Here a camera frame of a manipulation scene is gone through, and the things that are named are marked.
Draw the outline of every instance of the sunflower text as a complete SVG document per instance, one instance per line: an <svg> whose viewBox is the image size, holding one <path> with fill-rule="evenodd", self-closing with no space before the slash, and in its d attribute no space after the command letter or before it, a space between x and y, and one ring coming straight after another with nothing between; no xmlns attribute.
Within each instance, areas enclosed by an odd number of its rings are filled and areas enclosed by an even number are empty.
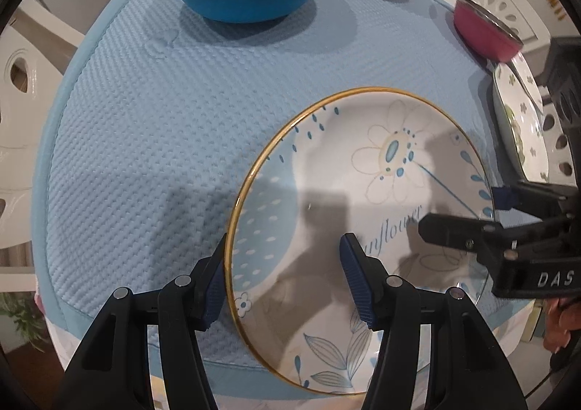
<svg viewBox="0 0 581 410"><path fill-rule="evenodd" d="M422 205L418 205L412 210L410 215L394 220L393 222L391 222L390 218L386 219L385 222L382 222L379 236L369 243L366 243L363 247L365 254L368 256L379 256L384 244L387 245L388 242L395 238L398 233L405 231L409 223L419 222L421 210Z"/></svg>

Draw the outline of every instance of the white floral bowl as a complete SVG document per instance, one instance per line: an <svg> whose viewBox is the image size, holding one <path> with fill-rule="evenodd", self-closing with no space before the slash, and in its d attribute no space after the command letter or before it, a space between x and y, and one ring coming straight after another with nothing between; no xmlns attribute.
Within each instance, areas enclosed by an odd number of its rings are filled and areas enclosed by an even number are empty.
<svg viewBox="0 0 581 410"><path fill-rule="evenodd" d="M493 217L478 155L428 102L364 87L284 127L243 184L224 261L236 327L260 362L313 391L366 391L381 333L359 320L345 280L339 239L348 231L391 274L431 290L459 284L476 301L486 270L466 252L426 245L417 221L428 212Z"/></svg>
<svg viewBox="0 0 581 410"><path fill-rule="evenodd" d="M537 83L533 77L533 73L531 72L531 68L529 68L527 60L525 60L525 57L521 52L518 52L516 56L510 61L509 67L511 71L514 72L521 85L525 88L532 102L535 104L535 108L537 109L538 113L542 114L543 98L541 97L541 93L537 87Z"/></svg>
<svg viewBox="0 0 581 410"><path fill-rule="evenodd" d="M548 156L537 109L504 63L494 72L493 102L508 156L523 178L548 182Z"/></svg>

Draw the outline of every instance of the table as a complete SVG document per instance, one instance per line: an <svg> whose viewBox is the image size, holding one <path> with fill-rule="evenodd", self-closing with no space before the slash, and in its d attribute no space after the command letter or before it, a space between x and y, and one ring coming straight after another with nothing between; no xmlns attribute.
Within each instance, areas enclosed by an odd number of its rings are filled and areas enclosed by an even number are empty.
<svg viewBox="0 0 581 410"><path fill-rule="evenodd" d="M40 147L33 243L53 334L80 338L117 286L139 292L189 272L213 251L272 135L347 87L391 85L442 106L489 179L506 181L491 79L455 33L450 8L449 0L311 0L283 21L234 27L204 21L179 0L112 0L63 78ZM496 328L527 304L488 294L479 307ZM150 342L160 375L155 331ZM360 396L319 398L269 374L226 308L199 342L223 408L360 407Z"/></svg>

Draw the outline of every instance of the flower pattern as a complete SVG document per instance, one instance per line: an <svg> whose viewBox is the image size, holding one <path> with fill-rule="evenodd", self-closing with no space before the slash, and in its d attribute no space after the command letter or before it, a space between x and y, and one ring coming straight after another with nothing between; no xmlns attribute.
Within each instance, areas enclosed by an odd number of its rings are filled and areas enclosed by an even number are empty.
<svg viewBox="0 0 581 410"><path fill-rule="evenodd" d="M248 292L243 292L240 297L236 297L236 311L240 318L244 318L246 312L249 312L252 308L252 302L248 297Z"/></svg>
<svg viewBox="0 0 581 410"><path fill-rule="evenodd" d="M402 101L393 102L388 109L385 126L371 126L367 137L372 146L357 149L352 157L353 167L372 175L365 197L372 204L381 204L393 194L397 202L407 198L410 188L424 185L418 161L425 158L424 143L430 133L430 107L422 104L407 113Z"/></svg>
<svg viewBox="0 0 581 410"><path fill-rule="evenodd" d="M454 130L451 134L450 134L450 141L452 141L452 144L454 146L458 146L460 144L460 142L463 140L463 135L460 133L460 130Z"/></svg>

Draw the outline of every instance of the person's hand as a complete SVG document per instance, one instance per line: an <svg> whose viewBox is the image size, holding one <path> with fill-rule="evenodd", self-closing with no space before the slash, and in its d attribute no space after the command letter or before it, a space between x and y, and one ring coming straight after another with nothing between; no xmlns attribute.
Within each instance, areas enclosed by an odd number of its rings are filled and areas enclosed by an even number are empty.
<svg viewBox="0 0 581 410"><path fill-rule="evenodd" d="M545 338L548 351L557 352L569 344L571 330L581 329L581 302L567 306L571 299L545 300Z"/></svg>

